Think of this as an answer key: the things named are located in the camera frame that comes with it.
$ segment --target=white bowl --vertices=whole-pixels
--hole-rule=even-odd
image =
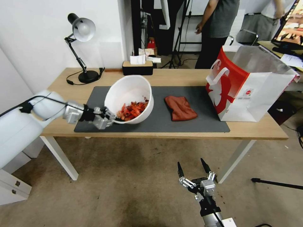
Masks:
[[[104,106],[112,113],[117,114],[124,104],[130,105],[131,102],[145,102],[149,100],[145,110],[136,118],[130,121],[116,121],[118,124],[137,124],[144,121],[152,112],[154,98],[150,83],[143,76],[125,76],[115,82],[106,94]]]

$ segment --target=wooden table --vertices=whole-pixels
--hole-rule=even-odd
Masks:
[[[65,100],[74,100],[78,103],[86,103],[95,86],[111,86],[123,75],[120,72],[104,72],[100,80],[82,86],[69,85],[66,77],[80,71],[79,68],[67,68],[54,83],[48,88],[49,91],[59,93]],[[151,86],[205,86],[208,69],[154,69],[152,76],[145,78]],[[77,81],[77,74],[69,78]],[[243,140],[226,165],[221,168],[217,180],[222,183],[235,168],[238,162],[249,151],[256,140],[286,140],[288,136],[273,120],[266,114],[259,122],[227,122],[230,132],[74,132],[75,125],[69,125],[63,119],[56,119],[43,131],[41,138],[53,155],[57,158],[63,168],[73,180],[78,173],[69,162],[64,152],[55,141],[57,137],[132,137],[132,138],[186,138],[186,139],[240,139]]]
[[[278,46],[273,44],[271,41],[258,41],[258,44],[261,47],[265,48],[267,51],[269,51],[272,54],[274,54],[275,56],[277,56],[278,58],[282,58],[282,56],[284,55],[282,53],[279,53],[279,52],[276,52],[276,51],[272,50],[273,47],[278,47]],[[303,54],[303,50],[295,50],[295,52],[297,54]],[[303,68],[300,68],[300,67],[295,67],[295,68],[300,72],[300,74],[302,74]]]

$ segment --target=man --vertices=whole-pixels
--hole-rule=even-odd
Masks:
[[[217,59],[238,13],[239,1],[208,1],[202,21],[196,27],[196,34],[201,33],[202,36],[202,47],[196,69],[209,69]]]
[[[293,3],[294,0],[270,0],[262,10],[257,27],[254,29],[259,35],[259,40],[271,40],[279,19],[289,11]]]

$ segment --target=dark gray mat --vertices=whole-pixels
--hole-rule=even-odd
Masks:
[[[87,101],[89,107],[103,107],[110,87],[95,87]],[[112,125],[98,130],[88,122],[78,122],[75,132],[229,132],[224,121],[220,121],[205,87],[152,87],[154,108],[147,119],[135,125]],[[164,102],[166,96],[185,96],[198,117],[189,121],[171,121],[170,112]]]

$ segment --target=red and white bag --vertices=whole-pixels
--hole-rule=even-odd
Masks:
[[[206,80],[221,121],[257,122],[299,75],[259,47],[223,46]]]

